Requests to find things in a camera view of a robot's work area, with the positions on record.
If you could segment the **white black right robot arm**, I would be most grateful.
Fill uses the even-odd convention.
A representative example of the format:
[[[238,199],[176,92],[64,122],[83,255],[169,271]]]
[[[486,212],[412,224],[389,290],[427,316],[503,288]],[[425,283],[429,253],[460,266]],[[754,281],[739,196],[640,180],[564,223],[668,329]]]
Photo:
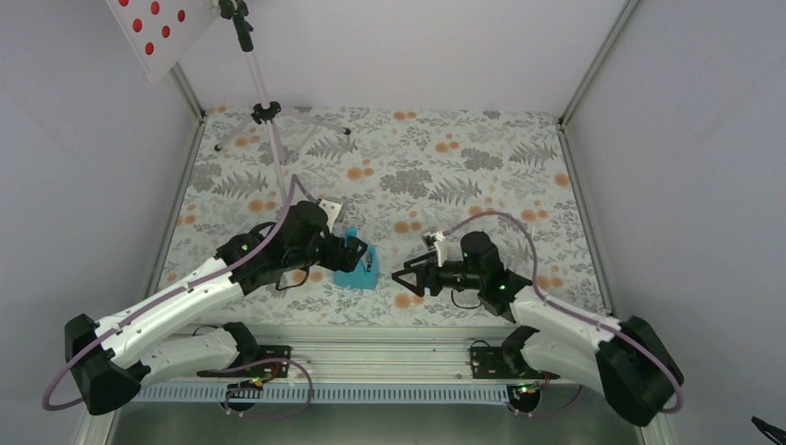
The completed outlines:
[[[684,375],[651,325],[638,316],[601,317],[554,299],[503,265],[484,232],[461,239],[462,257],[444,258],[442,234],[426,235],[429,250],[405,261],[394,282],[423,297],[442,290],[474,290],[482,308],[516,324],[502,344],[511,376],[532,372],[565,377],[603,395],[634,426],[647,426],[683,401]]]

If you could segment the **blue metronome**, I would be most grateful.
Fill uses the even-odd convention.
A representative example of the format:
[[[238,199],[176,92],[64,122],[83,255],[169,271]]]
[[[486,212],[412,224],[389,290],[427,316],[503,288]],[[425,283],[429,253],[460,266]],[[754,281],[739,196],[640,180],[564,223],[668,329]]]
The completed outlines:
[[[344,235],[354,235],[360,239],[360,231],[350,227]],[[339,287],[355,290],[376,290],[379,280],[379,260],[375,247],[367,245],[368,250],[356,269],[351,273],[334,272],[333,283]]]

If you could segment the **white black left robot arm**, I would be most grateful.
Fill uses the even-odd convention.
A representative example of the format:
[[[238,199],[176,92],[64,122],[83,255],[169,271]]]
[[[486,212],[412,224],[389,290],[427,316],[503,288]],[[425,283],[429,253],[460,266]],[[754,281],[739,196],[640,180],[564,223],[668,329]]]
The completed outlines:
[[[336,204],[301,200],[279,222],[263,222],[219,246],[181,281],[98,320],[79,314],[64,326],[65,358],[88,413],[119,409],[141,389],[181,375],[229,369],[250,373],[258,346],[240,322],[206,335],[171,339],[202,313],[319,266],[349,273],[368,246],[333,235]]]

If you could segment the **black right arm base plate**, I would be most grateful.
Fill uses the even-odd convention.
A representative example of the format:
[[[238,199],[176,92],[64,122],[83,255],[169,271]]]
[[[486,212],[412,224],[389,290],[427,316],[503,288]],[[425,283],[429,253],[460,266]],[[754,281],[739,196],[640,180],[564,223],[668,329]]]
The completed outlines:
[[[499,346],[491,346],[486,340],[475,340],[468,349],[473,379],[562,378],[530,367],[521,353],[522,345],[522,342],[510,339],[504,340]]]

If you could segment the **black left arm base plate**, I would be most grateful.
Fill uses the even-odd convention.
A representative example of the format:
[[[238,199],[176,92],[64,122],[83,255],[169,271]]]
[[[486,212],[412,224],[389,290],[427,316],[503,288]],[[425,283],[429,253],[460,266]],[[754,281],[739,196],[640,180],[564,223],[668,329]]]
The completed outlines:
[[[291,355],[291,346],[262,345],[252,352],[241,352],[228,364],[211,366],[196,375],[202,378],[236,377],[258,382],[287,377],[289,365],[285,361]]]

